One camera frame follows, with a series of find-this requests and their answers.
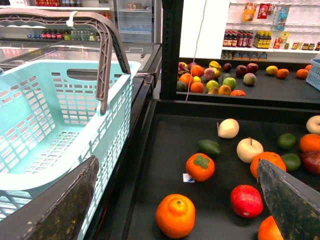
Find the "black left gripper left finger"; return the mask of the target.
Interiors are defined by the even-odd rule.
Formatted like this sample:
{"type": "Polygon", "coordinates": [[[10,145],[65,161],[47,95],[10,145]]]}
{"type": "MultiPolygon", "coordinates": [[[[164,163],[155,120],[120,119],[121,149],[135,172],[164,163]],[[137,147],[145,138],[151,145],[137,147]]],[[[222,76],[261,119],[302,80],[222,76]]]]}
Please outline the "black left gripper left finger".
{"type": "Polygon", "coordinates": [[[0,222],[2,240],[76,240],[94,196],[99,161],[91,156],[0,222]]]}

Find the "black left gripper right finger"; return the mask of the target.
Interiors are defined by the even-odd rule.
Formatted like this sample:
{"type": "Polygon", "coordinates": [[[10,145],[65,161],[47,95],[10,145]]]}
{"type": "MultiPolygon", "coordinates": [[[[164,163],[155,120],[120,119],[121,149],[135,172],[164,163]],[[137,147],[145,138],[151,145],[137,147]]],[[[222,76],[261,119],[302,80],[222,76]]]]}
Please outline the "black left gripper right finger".
{"type": "Polygon", "coordinates": [[[320,238],[320,193],[270,161],[257,166],[265,203],[285,240],[320,238]]]}

